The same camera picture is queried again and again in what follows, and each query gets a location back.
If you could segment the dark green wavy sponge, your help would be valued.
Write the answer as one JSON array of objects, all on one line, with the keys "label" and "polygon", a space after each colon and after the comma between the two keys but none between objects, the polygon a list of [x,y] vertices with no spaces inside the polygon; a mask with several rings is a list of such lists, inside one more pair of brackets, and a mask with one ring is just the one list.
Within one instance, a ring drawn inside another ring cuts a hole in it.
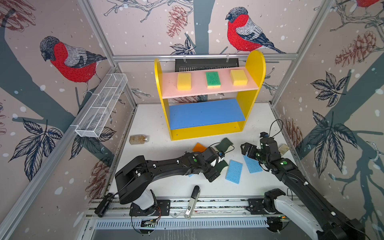
[{"label": "dark green wavy sponge", "polygon": [[229,166],[228,163],[225,160],[223,160],[215,165],[215,169],[220,174],[222,170],[228,166]]},{"label": "dark green wavy sponge", "polygon": [[228,139],[224,138],[221,142],[215,146],[218,152],[222,152],[224,154],[229,153],[235,149],[233,143]]}]

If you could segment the orange sponge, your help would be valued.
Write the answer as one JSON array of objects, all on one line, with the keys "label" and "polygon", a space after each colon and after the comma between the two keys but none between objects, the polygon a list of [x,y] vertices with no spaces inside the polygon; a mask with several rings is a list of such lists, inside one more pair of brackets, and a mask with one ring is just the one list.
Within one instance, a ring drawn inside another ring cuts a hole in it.
[{"label": "orange sponge", "polygon": [[203,153],[207,148],[203,146],[200,143],[196,143],[196,145],[193,147],[193,152],[201,152]]}]

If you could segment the green yellow sponge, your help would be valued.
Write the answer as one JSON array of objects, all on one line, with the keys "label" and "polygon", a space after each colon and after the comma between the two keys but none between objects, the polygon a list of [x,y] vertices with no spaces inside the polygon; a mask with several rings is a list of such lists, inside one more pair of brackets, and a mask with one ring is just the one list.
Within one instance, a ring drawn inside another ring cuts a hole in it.
[{"label": "green yellow sponge", "polygon": [[205,72],[205,74],[206,74],[207,88],[208,89],[221,87],[221,81],[220,81],[220,77],[219,77],[218,72]]}]

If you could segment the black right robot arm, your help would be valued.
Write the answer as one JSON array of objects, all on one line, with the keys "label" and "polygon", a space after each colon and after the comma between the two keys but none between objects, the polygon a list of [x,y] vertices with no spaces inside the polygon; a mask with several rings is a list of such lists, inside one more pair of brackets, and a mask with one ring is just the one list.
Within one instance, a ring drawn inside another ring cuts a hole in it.
[{"label": "black right robot arm", "polygon": [[281,213],[294,222],[313,240],[364,240],[365,227],[357,219],[349,219],[331,205],[303,176],[289,159],[282,158],[277,142],[265,132],[261,133],[261,146],[241,145],[242,155],[259,164],[284,183],[304,204],[304,210],[280,189],[265,192],[262,207],[250,204],[248,211],[257,214]]}]

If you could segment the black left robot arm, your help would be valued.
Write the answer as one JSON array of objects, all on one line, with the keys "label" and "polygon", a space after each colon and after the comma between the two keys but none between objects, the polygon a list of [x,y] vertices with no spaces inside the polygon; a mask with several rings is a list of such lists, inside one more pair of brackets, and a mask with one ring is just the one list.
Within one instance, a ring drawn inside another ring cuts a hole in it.
[{"label": "black left robot arm", "polygon": [[186,152],[183,156],[170,160],[150,161],[143,155],[135,157],[115,174],[117,195],[120,204],[134,203],[144,211],[158,208],[155,194],[147,187],[150,183],[172,176],[204,174],[211,183],[229,165],[222,152],[208,147],[203,152]]}]

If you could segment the blue lower shelf board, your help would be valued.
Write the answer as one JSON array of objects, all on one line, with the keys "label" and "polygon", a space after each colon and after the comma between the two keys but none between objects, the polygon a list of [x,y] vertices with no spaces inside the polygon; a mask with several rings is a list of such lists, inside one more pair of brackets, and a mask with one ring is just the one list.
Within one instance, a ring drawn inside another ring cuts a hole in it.
[{"label": "blue lower shelf board", "polygon": [[235,99],[170,106],[171,130],[244,120],[245,116]]}]

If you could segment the pink upper shelf board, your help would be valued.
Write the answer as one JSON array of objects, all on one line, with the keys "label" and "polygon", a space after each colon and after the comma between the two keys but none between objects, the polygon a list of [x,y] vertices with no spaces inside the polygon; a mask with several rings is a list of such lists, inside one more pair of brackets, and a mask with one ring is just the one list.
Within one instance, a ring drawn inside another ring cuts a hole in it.
[{"label": "pink upper shelf board", "polygon": [[233,85],[230,76],[230,68],[214,69],[218,72],[221,86],[219,88],[209,88],[206,80],[206,70],[190,71],[192,79],[192,88],[188,91],[179,91],[177,89],[178,73],[163,73],[161,83],[161,93],[163,99],[172,99],[180,97],[198,96],[198,95],[212,95],[218,93],[233,93],[242,91],[257,90],[259,87],[248,73],[245,67],[238,67],[239,70],[244,70],[248,83],[244,86]]}]

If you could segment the seasoning jar right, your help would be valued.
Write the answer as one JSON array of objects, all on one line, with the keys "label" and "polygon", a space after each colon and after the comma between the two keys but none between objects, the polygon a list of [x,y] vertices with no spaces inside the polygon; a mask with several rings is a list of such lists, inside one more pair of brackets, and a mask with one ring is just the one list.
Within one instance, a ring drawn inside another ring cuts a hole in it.
[{"label": "seasoning jar right", "polygon": [[282,144],[279,147],[279,152],[280,152],[281,156],[284,156],[288,151],[290,151],[290,148],[287,144]]}]

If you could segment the seasoning jar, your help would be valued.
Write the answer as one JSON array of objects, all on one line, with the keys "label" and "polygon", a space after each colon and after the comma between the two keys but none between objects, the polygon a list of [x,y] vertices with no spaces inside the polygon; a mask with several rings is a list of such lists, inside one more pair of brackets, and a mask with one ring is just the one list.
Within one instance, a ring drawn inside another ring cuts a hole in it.
[{"label": "seasoning jar", "polygon": [[129,143],[131,145],[141,145],[147,143],[149,138],[147,135],[131,135],[129,137]]},{"label": "seasoning jar", "polygon": [[290,151],[290,148],[287,144],[282,144],[279,147],[279,152],[280,152],[281,156],[284,156],[288,151]]}]

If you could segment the light blue sponge right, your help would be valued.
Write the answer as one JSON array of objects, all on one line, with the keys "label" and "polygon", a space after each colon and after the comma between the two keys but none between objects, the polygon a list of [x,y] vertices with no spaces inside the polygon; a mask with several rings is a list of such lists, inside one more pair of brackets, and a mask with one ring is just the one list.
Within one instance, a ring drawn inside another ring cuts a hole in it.
[{"label": "light blue sponge right", "polygon": [[243,156],[243,158],[250,174],[259,173],[263,171],[262,167],[259,165],[259,162],[257,160],[251,159],[247,156]]}]

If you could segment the light blue sponge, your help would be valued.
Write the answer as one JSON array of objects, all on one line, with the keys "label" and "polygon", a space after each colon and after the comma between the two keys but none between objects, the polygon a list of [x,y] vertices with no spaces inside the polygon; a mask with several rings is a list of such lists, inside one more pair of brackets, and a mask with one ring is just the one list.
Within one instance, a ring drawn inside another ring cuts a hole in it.
[{"label": "light blue sponge", "polygon": [[259,173],[263,171],[262,167],[259,165],[259,162],[257,160],[251,159],[247,156],[243,156],[243,158],[250,174]]},{"label": "light blue sponge", "polygon": [[229,168],[226,175],[226,180],[234,184],[240,183],[243,164],[237,161],[230,160]]}]

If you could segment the light blue sponge middle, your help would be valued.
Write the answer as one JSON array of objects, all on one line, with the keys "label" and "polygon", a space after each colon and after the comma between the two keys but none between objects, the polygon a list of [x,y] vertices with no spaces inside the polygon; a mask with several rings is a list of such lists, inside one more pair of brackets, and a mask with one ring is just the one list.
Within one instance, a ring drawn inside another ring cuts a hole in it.
[{"label": "light blue sponge middle", "polygon": [[230,160],[229,168],[226,175],[226,180],[234,184],[240,183],[243,164],[237,161]]}]

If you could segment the black silver handheld tool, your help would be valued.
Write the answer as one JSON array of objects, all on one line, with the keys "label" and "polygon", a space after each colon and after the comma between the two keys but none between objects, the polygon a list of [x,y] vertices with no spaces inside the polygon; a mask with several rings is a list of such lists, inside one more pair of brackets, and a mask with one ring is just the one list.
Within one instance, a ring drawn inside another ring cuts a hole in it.
[{"label": "black silver handheld tool", "polygon": [[199,186],[195,186],[190,198],[190,201],[188,203],[187,209],[185,211],[184,217],[186,219],[190,219],[192,217],[192,213],[194,212],[196,203],[198,201],[198,198],[200,196],[201,189]]}]

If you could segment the seasoning jar left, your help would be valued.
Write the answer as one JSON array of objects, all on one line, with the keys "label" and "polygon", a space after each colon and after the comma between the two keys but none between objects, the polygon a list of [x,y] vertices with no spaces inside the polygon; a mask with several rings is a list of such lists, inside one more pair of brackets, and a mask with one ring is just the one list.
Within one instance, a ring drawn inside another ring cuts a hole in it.
[{"label": "seasoning jar left", "polygon": [[129,137],[129,143],[131,145],[141,145],[147,143],[149,138],[147,135],[131,135]]}]

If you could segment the black vent panel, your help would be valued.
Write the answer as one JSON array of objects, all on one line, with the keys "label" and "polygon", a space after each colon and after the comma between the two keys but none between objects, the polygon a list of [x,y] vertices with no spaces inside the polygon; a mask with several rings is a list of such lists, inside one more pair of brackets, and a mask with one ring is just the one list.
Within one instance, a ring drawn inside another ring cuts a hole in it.
[{"label": "black vent panel", "polygon": [[235,68],[239,66],[238,59],[177,59],[175,72]]}]

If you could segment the perforated aluminium rail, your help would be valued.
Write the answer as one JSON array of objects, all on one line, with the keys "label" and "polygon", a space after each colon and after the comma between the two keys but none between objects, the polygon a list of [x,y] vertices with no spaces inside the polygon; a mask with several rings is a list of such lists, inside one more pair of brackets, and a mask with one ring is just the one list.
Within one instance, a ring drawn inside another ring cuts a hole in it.
[{"label": "perforated aluminium rail", "polygon": [[268,228],[265,217],[246,218],[192,218],[160,219],[157,225],[143,224],[139,220],[98,221],[95,230],[186,230],[186,229],[225,229],[225,228]]}]

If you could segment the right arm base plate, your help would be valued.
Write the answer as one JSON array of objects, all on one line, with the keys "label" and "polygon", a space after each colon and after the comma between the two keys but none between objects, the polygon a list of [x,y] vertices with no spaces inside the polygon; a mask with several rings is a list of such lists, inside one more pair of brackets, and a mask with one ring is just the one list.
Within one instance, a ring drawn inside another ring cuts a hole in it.
[{"label": "right arm base plate", "polygon": [[251,215],[269,215],[264,207],[264,199],[248,199],[246,210]]}]

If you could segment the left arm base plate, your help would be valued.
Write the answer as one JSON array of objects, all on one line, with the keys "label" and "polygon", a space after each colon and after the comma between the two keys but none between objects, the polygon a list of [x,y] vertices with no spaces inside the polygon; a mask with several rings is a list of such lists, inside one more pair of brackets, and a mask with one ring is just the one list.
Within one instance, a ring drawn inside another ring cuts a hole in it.
[{"label": "left arm base plate", "polygon": [[130,217],[142,217],[142,216],[169,216],[171,201],[170,200],[156,200],[155,204],[146,210],[142,210],[135,203],[131,204]]}]

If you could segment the yellow shelf frame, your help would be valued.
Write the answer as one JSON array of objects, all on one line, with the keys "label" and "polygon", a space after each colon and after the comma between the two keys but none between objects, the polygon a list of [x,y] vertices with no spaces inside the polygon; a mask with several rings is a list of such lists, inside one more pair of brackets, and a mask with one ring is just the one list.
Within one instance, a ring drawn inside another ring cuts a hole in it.
[{"label": "yellow shelf frame", "polygon": [[170,133],[170,138],[172,141],[209,137],[209,136],[223,135],[223,134],[231,134],[231,133],[238,133],[243,131],[246,125],[247,119],[255,104],[257,96],[261,90],[262,84],[264,83],[264,80],[265,80],[266,61],[265,61],[264,55],[259,51],[252,51],[248,55],[248,58],[244,67],[246,68],[248,73],[251,75],[251,77],[259,87],[257,90],[233,92],[233,93],[236,93],[237,96],[234,99],[237,100],[245,116],[244,121],[171,130],[170,128],[170,106],[171,105],[169,103],[170,99],[162,98],[161,83],[162,83],[163,72],[162,72],[161,63],[159,59],[155,59],[154,73],[156,78],[158,94],[160,97],[161,105],[165,115],[166,124],[167,124],[168,130]]}]

